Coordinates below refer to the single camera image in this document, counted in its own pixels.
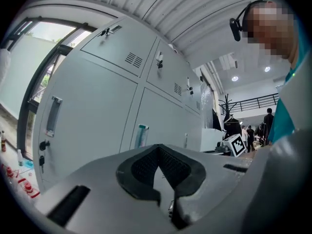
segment corrugated metal ceiling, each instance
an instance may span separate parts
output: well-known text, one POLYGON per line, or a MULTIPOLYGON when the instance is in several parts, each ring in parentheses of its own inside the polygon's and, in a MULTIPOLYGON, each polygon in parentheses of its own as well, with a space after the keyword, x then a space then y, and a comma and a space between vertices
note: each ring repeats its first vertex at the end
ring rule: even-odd
POLYGON ((145 21, 184 55, 203 47, 203 39, 229 22, 250 0, 93 0, 145 21))

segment teal shirt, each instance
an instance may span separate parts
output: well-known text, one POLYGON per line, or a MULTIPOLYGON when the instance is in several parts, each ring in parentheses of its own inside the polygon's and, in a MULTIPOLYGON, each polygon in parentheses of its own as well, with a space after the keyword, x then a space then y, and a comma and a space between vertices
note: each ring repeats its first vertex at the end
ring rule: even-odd
MULTIPOLYGON (((293 74, 296 72, 297 68, 300 66, 302 60, 304 59, 305 55, 310 49, 310 41, 308 37, 306 36, 303 27, 301 26, 301 23, 298 22, 298 33, 299 33, 299 53, 298 53, 298 61, 296 64, 295 69, 290 69, 289 73, 286 76, 285 83, 293 76, 293 74)), ((284 103, 280 100, 278 100, 276 111, 274 115, 274 120, 272 123, 272 127, 270 130, 270 134, 268 139, 272 141, 272 143, 275 143, 277 140, 279 140, 283 136, 290 135, 294 130, 293 121, 290 118, 287 109, 284 105, 284 103)))

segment railing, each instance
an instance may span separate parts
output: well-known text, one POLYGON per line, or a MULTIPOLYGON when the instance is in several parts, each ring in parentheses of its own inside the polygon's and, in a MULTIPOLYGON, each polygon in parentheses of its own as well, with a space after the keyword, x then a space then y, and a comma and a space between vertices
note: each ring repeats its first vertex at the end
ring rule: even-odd
MULTIPOLYGON (((253 99, 242 100, 238 102, 229 103, 229 109, 231 113, 241 112, 251 109, 257 109, 262 107, 274 106, 279 100, 278 93, 268 96, 257 97, 253 99)), ((220 105, 222 107, 223 114, 225 114, 225 104, 220 105)))

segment headset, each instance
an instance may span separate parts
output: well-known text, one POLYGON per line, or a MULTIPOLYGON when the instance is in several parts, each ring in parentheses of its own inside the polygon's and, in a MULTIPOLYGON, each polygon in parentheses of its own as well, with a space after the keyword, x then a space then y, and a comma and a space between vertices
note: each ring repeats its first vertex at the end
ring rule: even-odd
POLYGON ((259 3, 259 2, 266 2, 265 0, 257 0, 257 1, 253 1, 251 3, 249 3, 243 10, 241 13, 239 13, 238 17, 236 19, 234 18, 231 18, 230 19, 230 27, 231 27, 231 30, 232 30, 232 33, 233 33, 233 36, 234 36, 234 39, 236 41, 240 41, 240 31, 243 30, 242 26, 240 25, 239 23, 239 18, 240 16, 244 13, 244 12, 248 12, 249 9, 250 9, 250 6, 255 4, 255 3, 259 3))

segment key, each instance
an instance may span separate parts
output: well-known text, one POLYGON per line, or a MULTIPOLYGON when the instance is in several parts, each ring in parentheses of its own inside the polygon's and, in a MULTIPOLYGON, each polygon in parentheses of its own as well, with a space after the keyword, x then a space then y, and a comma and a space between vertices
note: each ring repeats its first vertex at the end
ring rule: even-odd
POLYGON ((43 165, 44 165, 44 156, 41 155, 41 156, 39 157, 39 166, 41 166, 42 173, 43 173, 43 165))

